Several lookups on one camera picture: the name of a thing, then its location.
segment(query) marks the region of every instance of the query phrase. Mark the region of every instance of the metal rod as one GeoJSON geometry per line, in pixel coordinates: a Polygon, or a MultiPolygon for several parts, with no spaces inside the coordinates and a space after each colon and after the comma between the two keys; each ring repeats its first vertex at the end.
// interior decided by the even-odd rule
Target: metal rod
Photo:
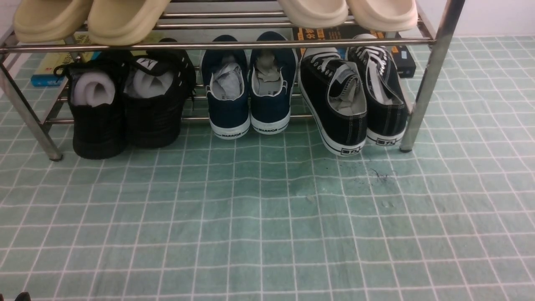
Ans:
{"type": "Polygon", "coordinates": [[[0,35],[0,46],[4,46],[6,41],[14,35],[13,26],[11,26],[3,35],[0,35]]]}
{"type": "MultiPolygon", "coordinates": [[[[344,21],[343,25],[355,25],[352,20],[344,21]]],[[[184,24],[158,24],[154,27],[156,30],[177,30],[177,29],[228,29],[228,28],[289,28],[295,27],[290,21],[249,21],[233,23],[184,23],[184,24]]]]}
{"type": "Polygon", "coordinates": [[[435,39],[437,36],[437,32],[434,30],[433,25],[429,21],[429,18],[425,14],[424,10],[420,6],[418,2],[416,2],[416,8],[418,10],[418,15],[420,20],[418,21],[418,29],[420,30],[420,33],[423,37],[429,38],[429,39],[435,39]]]}
{"type": "Polygon", "coordinates": [[[19,52],[73,52],[73,51],[104,51],[104,50],[153,50],[153,49],[264,49],[264,48],[318,48],[318,47],[352,47],[352,46],[392,46],[430,44],[433,40],[427,38],[410,39],[363,39],[363,40],[321,40],[321,41],[282,41],[282,42],[210,42],[210,43],[159,43],[133,46],[110,47],[102,45],[33,45],[10,46],[0,48],[0,53],[19,52]]]}
{"type": "Polygon", "coordinates": [[[41,145],[44,152],[53,161],[59,161],[63,155],[59,151],[54,141],[48,133],[43,131],[39,118],[33,111],[32,107],[20,91],[19,87],[9,74],[4,64],[0,64],[0,88],[11,101],[11,104],[17,110],[24,123],[28,126],[37,142],[41,145]]]}
{"type": "Polygon", "coordinates": [[[446,2],[446,10],[442,15],[442,20],[437,31],[437,41],[431,49],[424,77],[416,95],[414,111],[409,117],[409,124],[401,141],[400,149],[402,152],[410,152],[414,147],[416,136],[422,126],[427,106],[429,105],[438,76],[440,75],[440,70],[446,59],[453,33],[463,10],[463,5],[464,0],[448,0],[446,2]]]}
{"type": "MultiPolygon", "coordinates": [[[[64,38],[63,41],[65,42],[65,45],[77,45],[78,44],[76,42],[76,38],[74,36],[68,36],[68,37],[64,38]]],[[[76,61],[84,62],[83,53],[82,52],[70,51],[70,55],[71,55],[71,58],[72,58],[73,62],[76,62],[76,61]]]]}
{"type": "Polygon", "coordinates": [[[63,104],[67,102],[67,97],[62,97],[63,91],[65,90],[67,83],[68,83],[68,79],[67,77],[64,77],[61,85],[59,85],[57,95],[54,98],[55,99],[54,103],[52,103],[50,108],[44,113],[44,116],[43,116],[44,121],[42,123],[42,127],[43,127],[43,131],[47,133],[50,131],[50,128],[52,127],[52,124],[47,123],[47,121],[58,117],[58,114],[61,111],[63,104]]]}
{"type": "Polygon", "coordinates": [[[160,19],[286,18],[284,11],[164,13],[160,19]]]}
{"type": "MultiPolygon", "coordinates": [[[[299,114],[299,115],[291,115],[291,119],[309,119],[312,118],[312,115],[308,114],[299,114]]],[[[184,116],[182,118],[183,121],[208,121],[210,117],[208,116],[184,116]]],[[[54,125],[54,124],[74,124],[74,120],[72,118],[52,118],[48,121],[46,121],[46,124],[54,125]]]]}

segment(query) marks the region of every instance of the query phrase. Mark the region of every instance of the white wall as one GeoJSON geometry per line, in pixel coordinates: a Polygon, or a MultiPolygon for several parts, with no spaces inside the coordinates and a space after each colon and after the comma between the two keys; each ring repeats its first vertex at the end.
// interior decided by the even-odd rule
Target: white wall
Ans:
{"type": "MultiPolygon", "coordinates": [[[[435,24],[446,0],[419,0],[435,24]]],[[[456,35],[535,35],[535,0],[466,0],[456,35]]]]}

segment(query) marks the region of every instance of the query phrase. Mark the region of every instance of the slipper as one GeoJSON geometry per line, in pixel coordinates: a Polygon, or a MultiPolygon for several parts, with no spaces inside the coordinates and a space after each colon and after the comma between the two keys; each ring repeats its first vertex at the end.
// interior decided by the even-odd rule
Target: slipper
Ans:
{"type": "Polygon", "coordinates": [[[399,32],[416,27],[415,0],[347,0],[355,22],[375,31],[399,32]]]}
{"type": "Polygon", "coordinates": [[[22,0],[13,20],[20,42],[43,43],[73,35],[86,21],[93,0],[22,0]]]}
{"type": "Polygon", "coordinates": [[[94,0],[87,19],[91,41],[108,46],[143,41],[171,0],[94,0]]]}
{"type": "Polygon", "coordinates": [[[278,0],[290,21],[302,28],[328,28],[347,20],[346,0],[278,0]]]}

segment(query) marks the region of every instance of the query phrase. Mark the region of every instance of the navy blue canvas shoe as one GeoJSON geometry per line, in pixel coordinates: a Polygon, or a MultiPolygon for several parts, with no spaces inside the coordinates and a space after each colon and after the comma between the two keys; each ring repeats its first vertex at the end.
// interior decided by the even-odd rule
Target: navy blue canvas shoe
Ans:
{"type": "MultiPolygon", "coordinates": [[[[237,41],[230,35],[214,42],[237,41]]],[[[207,50],[201,56],[201,76],[206,88],[210,126],[222,139],[237,139],[249,131],[249,85],[244,50],[207,50]]]]}
{"type": "MultiPolygon", "coordinates": [[[[258,41],[286,41],[286,38],[275,32],[265,32],[258,41]]],[[[261,134],[280,133],[290,121],[297,54],[294,49],[255,49],[249,65],[253,128],[261,134]]]]}

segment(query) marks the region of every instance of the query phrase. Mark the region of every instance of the metal rack leg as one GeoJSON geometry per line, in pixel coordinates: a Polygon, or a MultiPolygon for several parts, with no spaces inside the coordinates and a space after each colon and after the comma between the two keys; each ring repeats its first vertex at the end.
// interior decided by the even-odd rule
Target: metal rack leg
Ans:
{"type": "Polygon", "coordinates": [[[39,122],[32,107],[20,91],[19,87],[9,74],[9,71],[0,63],[0,88],[4,91],[11,104],[17,110],[24,123],[28,126],[37,142],[41,145],[44,152],[52,161],[60,161],[63,154],[52,141],[48,133],[46,133],[39,122]]]}
{"type": "MultiPolygon", "coordinates": [[[[77,43],[74,36],[66,37],[64,41],[65,41],[65,44],[71,44],[71,45],[76,45],[77,43]]],[[[71,57],[73,58],[73,61],[85,62],[83,58],[83,52],[71,52],[70,54],[71,54],[71,57]]],[[[64,102],[60,101],[59,98],[61,94],[63,93],[63,91],[65,90],[65,86],[67,85],[67,83],[68,83],[68,79],[67,77],[64,77],[61,85],[59,85],[57,97],[54,98],[54,102],[52,103],[50,108],[45,112],[43,116],[42,127],[43,127],[43,130],[45,130],[45,132],[47,133],[50,131],[50,128],[52,127],[52,124],[48,123],[47,121],[50,119],[57,118],[59,112],[61,111],[63,107],[64,102]]]]}
{"type": "Polygon", "coordinates": [[[433,95],[435,85],[437,84],[438,76],[446,55],[448,53],[449,45],[455,32],[455,27],[461,16],[463,10],[464,0],[448,0],[446,3],[446,10],[442,15],[440,26],[437,30],[436,43],[431,48],[431,54],[427,61],[422,83],[416,95],[416,103],[412,114],[409,118],[409,124],[403,140],[401,140],[400,150],[404,153],[412,151],[416,136],[424,120],[427,106],[433,95]]]}

